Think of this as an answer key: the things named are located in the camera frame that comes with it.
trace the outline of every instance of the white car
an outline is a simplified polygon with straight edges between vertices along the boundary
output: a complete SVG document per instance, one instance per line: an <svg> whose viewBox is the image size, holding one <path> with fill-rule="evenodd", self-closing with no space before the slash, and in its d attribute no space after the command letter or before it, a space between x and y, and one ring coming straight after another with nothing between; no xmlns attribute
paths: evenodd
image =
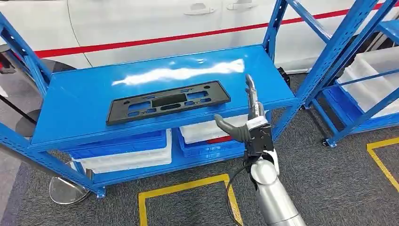
<svg viewBox="0 0 399 226"><path fill-rule="evenodd" d="M354 0L301 2L334 33ZM0 11L39 57L86 68L261 43L274 3L8 0L0 1ZM397 12L394 8L387 19ZM278 33L275 61L286 71L306 71L325 46L298 17L288 7Z"/></svg>

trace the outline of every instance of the metal stand base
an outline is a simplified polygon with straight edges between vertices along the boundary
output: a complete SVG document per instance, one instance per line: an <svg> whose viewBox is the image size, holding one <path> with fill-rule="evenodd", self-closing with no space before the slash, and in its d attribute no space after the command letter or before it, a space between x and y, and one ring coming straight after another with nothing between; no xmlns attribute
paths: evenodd
<svg viewBox="0 0 399 226"><path fill-rule="evenodd" d="M37 121L37 119L39 118L39 114L40 114L40 109L33 110L33 111L27 113L27 115L29 115L35 121ZM33 132L35 131L35 127L36 127L35 124L31 123L25 117L22 117L16 123L15 132L21 134L24 137L31 137L31 136L33 136Z"/></svg>
<svg viewBox="0 0 399 226"><path fill-rule="evenodd" d="M49 188L50 198L57 204L74 205L84 200L90 191L65 178L53 177Z"/></svg>

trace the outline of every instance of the shelf surface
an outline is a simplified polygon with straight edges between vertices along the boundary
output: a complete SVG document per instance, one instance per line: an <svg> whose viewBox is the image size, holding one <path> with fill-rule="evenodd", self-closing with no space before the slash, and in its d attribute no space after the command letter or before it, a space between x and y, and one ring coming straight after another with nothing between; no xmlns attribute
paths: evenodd
<svg viewBox="0 0 399 226"><path fill-rule="evenodd" d="M221 153L205 154L193 157L184 157L180 149L176 129L172 130L172 163L167 165L152 166L138 169L128 169L109 173L95 174L93 181L99 186L113 185L124 181L130 181L139 178L151 177L176 170L183 170L195 166L224 161L232 158L239 158L244 155L243 150L224 151Z"/></svg>
<svg viewBox="0 0 399 226"><path fill-rule="evenodd" d="M31 150L66 148L104 139L231 117L248 112L245 74L254 79L265 109L297 98L261 45L101 66L53 74ZM112 100L218 80L231 96L226 104L107 126Z"/></svg>
<svg viewBox="0 0 399 226"><path fill-rule="evenodd" d="M322 91L322 93L344 126L351 125L363 114L363 112L357 107L355 100L350 96L350 94L343 91L340 87L326 89ZM356 128L352 133L381 129L395 125L399 125L399 113L381 116L378 118L370 118L361 126Z"/></svg>
<svg viewBox="0 0 399 226"><path fill-rule="evenodd" d="M392 41L399 44L399 20L380 22L377 26L377 30L381 31Z"/></svg>

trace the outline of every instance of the blue shelf rack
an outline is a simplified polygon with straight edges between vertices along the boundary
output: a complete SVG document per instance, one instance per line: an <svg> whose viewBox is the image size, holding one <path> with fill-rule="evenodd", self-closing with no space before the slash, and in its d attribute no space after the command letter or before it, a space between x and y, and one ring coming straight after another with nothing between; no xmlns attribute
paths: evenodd
<svg viewBox="0 0 399 226"><path fill-rule="evenodd" d="M392 73L398 73L399 67L395 70L390 70L388 72L367 76L349 82L344 82L340 84L333 82L335 79L335 75L344 67L344 65L356 53L356 51L363 44L363 42L368 37L370 37L373 32L382 32L395 43L399 43L399 20L382 22L382 19L395 6L396 2L397 0L385 1L382 7L371 18L370 22L360 32L357 38L342 53L341 58L331 67L331 70L329 70L326 76L306 99L303 107L308 109L310 105L313 105L333 133L331 137L328 137L323 141L323 145L335 147L338 140L344 138L349 134L399 125L399 113L393 113L378 118L371 118L373 115L381 111L383 108L388 106L399 97L399 87L397 87L396 90L391 92L388 96L386 96L383 100L381 100L367 112L362 111L358 107L357 102L350 96L350 94L341 88L341 86L343 85L377 78ZM325 113L323 108L318 103L318 97L325 98L328 105L332 108L334 113L338 116L339 120L344 125L343 130L337 130L330 117Z"/></svg>
<svg viewBox="0 0 399 226"><path fill-rule="evenodd" d="M331 35L298 1L277 0L264 41L259 45L53 74L0 14L0 36L26 66L26 72L34 79L44 99L31 140L27 141L1 124L0 142L90 189L98 197L105 196L104 186L107 185L240 157L243 150L186 158L175 135L171 164L95 174L91 180L84 175L79 164L75 171L50 155L48 150L62 150L167 128L174 128L173 134L176 134L177 127L212 120L214 114L223 117L245 114L248 108L244 91L247 73L260 88L258 98L265 110L286 108L272 128L273 140L276 140L376 3L376 0L356 0L334 35ZM274 66L276 36L288 5L326 42L325 49L295 94ZM231 102L120 125L105 124L113 99L213 80L220 81L230 94Z"/></svg>

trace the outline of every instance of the car door handle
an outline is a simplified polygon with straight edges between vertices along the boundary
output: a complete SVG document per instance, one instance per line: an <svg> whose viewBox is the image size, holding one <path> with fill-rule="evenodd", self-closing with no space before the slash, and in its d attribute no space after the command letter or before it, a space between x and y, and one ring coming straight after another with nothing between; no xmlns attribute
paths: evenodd
<svg viewBox="0 0 399 226"><path fill-rule="evenodd" d="M185 12L186 15L202 15L215 12L215 8L207 7L204 3L194 3L190 6L190 10Z"/></svg>
<svg viewBox="0 0 399 226"><path fill-rule="evenodd" d="M258 4L252 2L252 0L237 0L236 3L227 5L228 10L240 10L246 8L253 8L258 6Z"/></svg>

